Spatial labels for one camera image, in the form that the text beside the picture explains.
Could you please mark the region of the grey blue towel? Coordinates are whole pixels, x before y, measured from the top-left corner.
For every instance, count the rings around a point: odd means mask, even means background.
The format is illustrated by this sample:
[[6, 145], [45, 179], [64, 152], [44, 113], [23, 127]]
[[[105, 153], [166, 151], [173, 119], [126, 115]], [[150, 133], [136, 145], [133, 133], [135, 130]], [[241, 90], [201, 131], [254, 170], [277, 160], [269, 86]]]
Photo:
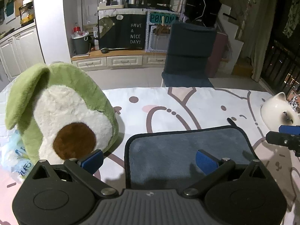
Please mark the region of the grey blue towel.
[[217, 161], [230, 158], [237, 164], [249, 164], [257, 155], [246, 133], [232, 119], [227, 121], [221, 127], [130, 137], [124, 149], [126, 188], [182, 191], [205, 177], [196, 164], [199, 150]]

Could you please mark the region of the white ceramic cat figurine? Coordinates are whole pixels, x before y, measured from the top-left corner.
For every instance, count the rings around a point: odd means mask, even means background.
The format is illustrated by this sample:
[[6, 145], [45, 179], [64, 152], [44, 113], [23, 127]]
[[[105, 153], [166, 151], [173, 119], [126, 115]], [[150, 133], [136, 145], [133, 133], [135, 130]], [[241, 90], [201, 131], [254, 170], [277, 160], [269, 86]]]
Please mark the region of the white ceramic cat figurine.
[[282, 125], [299, 125], [299, 113], [292, 109], [284, 92], [280, 92], [264, 102], [260, 113], [270, 131], [277, 132]]

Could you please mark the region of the green avocado plush toy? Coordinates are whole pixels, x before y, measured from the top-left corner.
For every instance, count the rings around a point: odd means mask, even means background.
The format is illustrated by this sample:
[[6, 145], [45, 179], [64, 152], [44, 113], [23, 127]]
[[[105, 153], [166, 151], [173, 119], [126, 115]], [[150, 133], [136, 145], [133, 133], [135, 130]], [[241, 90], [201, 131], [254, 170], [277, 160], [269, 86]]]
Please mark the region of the green avocado plush toy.
[[107, 151], [119, 134], [114, 108], [100, 87], [64, 62], [36, 64], [13, 81], [5, 125], [19, 131], [33, 163], [62, 164]]

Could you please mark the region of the plastic tissue pack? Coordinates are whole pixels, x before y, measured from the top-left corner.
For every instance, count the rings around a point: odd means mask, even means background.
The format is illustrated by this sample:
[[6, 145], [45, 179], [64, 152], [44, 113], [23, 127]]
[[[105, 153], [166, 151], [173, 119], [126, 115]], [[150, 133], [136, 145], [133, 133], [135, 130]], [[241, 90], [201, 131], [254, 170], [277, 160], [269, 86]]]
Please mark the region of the plastic tissue pack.
[[19, 131], [16, 127], [8, 130], [5, 126], [6, 105], [12, 83], [1, 91], [1, 169], [22, 183], [33, 168]]

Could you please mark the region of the cartoon printed tablecloth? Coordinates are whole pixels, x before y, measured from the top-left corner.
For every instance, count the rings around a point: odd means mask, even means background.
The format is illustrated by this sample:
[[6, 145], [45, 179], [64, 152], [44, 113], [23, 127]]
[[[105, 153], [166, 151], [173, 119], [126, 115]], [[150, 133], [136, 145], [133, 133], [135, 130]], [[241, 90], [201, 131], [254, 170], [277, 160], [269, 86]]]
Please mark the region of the cartoon printed tablecloth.
[[[125, 187], [124, 151], [127, 140], [135, 134], [200, 130], [228, 125], [234, 121], [247, 134], [251, 146], [269, 169], [287, 200], [287, 212], [281, 224], [299, 224], [299, 157], [285, 147], [269, 145], [264, 137], [269, 131], [261, 117], [262, 105], [272, 96], [267, 92], [223, 88], [121, 88], [104, 90], [115, 109], [119, 124], [119, 139], [105, 154], [100, 168], [101, 180], [119, 191]], [[58, 114], [66, 113], [67, 120], [85, 113], [83, 98], [75, 90], [51, 86], [34, 100], [34, 114], [54, 117], [46, 123], [66, 120]], [[22, 184], [1, 166], [1, 224], [17, 224], [12, 201]]]

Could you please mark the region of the maroon floor chair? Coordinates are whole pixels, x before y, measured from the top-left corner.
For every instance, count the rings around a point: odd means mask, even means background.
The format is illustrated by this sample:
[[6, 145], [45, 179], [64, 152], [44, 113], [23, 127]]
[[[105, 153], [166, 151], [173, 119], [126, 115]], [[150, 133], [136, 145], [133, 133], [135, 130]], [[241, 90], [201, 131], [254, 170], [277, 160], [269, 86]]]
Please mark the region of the maroon floor chair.
[[208, 78], [214, 78], [217, 73], [227, 42], [228, 36], [224, 33], [217, 32], [211, 56], [208, 58], [206, 64], [205, 73]]

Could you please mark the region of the white drawer cabinet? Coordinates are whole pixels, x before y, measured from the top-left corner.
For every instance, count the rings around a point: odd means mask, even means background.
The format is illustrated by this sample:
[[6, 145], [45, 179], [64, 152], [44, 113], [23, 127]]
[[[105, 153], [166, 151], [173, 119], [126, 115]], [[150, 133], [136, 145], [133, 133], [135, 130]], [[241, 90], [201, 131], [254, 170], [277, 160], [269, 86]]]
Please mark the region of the white drawer cabinet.
[[162, 68], [165, 60], [165, 53], [144, 50], [114, 50], [108, 53], [96, 50], [85, 56], [71, 58], [72, 64], [84, 71]]

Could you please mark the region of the dark blue floor chair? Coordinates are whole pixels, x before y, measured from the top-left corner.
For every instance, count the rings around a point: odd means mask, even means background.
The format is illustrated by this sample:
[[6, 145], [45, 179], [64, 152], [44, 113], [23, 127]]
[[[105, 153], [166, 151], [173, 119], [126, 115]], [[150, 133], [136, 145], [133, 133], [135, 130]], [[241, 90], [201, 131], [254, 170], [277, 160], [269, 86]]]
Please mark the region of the dark blue floor chair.
[[213, 87], [206, 75], [217, 32], [176, 21], [171, 26], [162, 79], [166, 87]]

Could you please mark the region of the dark grey trash bin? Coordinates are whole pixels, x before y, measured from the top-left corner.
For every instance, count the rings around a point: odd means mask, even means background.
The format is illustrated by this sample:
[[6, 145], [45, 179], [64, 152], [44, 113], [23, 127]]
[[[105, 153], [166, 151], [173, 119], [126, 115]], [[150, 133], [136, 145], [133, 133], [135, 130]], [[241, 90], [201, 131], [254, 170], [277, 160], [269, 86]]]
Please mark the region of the dark grey trash bin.
[[76, 55], [87, 54], [89, 52], [90, 45], [88, 31], [82, 31], [81, 28], [78, 26], [74, 27], [71, 38]]

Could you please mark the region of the white kitchen cabinet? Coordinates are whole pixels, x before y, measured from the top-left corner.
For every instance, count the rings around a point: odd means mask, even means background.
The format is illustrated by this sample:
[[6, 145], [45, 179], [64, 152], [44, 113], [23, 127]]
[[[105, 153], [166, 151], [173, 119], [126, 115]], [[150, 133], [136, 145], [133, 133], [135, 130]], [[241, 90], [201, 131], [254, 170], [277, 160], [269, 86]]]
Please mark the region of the white kitchen cabinet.
[[36, 26], [20, 29], [1, 40], [1, 63], [9, 81], [44, 62]]

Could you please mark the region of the black have a nice day cloth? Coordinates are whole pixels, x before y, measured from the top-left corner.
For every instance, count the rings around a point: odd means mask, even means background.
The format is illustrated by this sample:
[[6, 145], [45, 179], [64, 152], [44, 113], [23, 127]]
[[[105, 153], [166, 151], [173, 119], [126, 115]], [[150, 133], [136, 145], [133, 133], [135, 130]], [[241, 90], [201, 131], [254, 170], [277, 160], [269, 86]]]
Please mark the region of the black have a nice day cloth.
[[121, 14], [98, 20], [99, 48], [108, 50], [144, 49], [146, 15]]

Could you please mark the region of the black hanging jacket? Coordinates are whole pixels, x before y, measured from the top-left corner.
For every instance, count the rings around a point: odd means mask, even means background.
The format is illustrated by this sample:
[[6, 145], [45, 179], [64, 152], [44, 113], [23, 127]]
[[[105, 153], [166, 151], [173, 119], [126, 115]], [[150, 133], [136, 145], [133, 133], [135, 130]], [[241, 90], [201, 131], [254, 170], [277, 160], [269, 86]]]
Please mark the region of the black hanging jacket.
[[215, 27], [221, 8], [220, 0], [186, 0], [186, 22], [204, 27]]

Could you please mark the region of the teal poison sign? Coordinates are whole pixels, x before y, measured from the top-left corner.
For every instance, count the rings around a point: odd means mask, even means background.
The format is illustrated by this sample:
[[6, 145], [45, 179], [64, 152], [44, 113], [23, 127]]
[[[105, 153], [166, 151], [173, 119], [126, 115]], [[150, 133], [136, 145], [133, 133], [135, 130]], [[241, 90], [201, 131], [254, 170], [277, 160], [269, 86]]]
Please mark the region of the teal poison sign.
[[149, 18], [150, 23], [163, 25], [171, 25], [176, 20], [177, 16], [175, 14], [166, 13], [151, 13]]

